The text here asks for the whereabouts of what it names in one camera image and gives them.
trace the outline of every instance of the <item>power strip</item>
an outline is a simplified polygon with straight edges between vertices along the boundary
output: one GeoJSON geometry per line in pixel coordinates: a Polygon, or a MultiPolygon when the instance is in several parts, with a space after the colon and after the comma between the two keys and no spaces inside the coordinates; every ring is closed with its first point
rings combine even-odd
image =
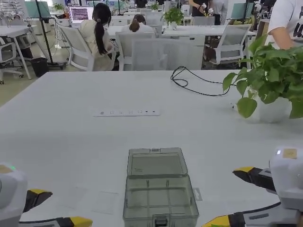
{"type": "Polygon", "coordinates": [[[94,117],[134,117],[134,116],[159,116],[160,111],[156,109],[142,110],[101,110],[94,117]]]}

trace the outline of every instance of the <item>box lid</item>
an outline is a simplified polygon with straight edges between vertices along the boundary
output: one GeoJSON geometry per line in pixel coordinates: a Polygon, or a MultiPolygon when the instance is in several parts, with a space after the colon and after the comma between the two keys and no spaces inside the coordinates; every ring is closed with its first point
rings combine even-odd
{"type": "Polygon", "coordinates": [[[128,175],[184,175],[186,163],[180,148],[131,149],[128,175]]]}

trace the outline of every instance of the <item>clear plastic box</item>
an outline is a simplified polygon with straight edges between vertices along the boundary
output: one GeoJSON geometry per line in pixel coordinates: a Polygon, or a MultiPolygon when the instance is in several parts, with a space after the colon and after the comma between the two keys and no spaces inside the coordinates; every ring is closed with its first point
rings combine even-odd
{"type": "Polygon", "coordinates": [[[129,150],[125,227],[196,227],[198,217],[180,148],[129,150]]]}

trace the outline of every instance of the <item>trash bin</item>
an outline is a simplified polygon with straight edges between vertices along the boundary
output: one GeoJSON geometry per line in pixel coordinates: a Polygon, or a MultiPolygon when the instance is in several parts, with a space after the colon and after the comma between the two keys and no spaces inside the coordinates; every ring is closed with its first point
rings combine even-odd
{"type": "Polygon", "coordinates": [[[30,61],[36,74],[36,77],[42,77],[49,71],[46,58],[35,58],[30,61]]]}

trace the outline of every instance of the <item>table surface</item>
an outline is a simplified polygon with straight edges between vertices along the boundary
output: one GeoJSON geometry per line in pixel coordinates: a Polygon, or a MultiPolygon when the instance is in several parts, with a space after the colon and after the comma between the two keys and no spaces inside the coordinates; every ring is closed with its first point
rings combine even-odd
{"type": "MultiPolygon", "coordinates": [[[[110,26],[107,31],[111,38],[114,38],[116,32],[121,32],[123,26],[110,26]]],[[[187,36],[187,35],[222,35],[226,26],[177,26],[176,30],[171,30],[163,26],[162,36],[187,36]]],[[[254,36],[256,33],[248,32],[248,35],[254,36]]]]}
{"type": "MultiPolygon", "coordinates": [[[[93,227],[123,227],[128,150],[183,150],[193,187],[200,189],[197,226],[215,216],[271,205],[278,197],[232,174],[268,167],[280,145],[302,145],[302,120],[250,123],[225,97],[197,95],[170,81],[171,71],[49,72],[0,108],[1,158],[28,175],[29,187],[53,196],[22,220],[83,216],[93,227]],[[104,109],[155,108],[160,116],[93,117],[104,109]]],[[[229,71],[197,71],[222,81],[229,71]]],[[[192,89],[222,93],[221,85],[187,72],[192,89]]]]}
{"type": "Polygon", "coordinates": [[[27,33],[29,27],[23,25],[14,25],[14,26],[0,26],[0,36],[8,36],[14,38],[19,35],[27,33]]]}

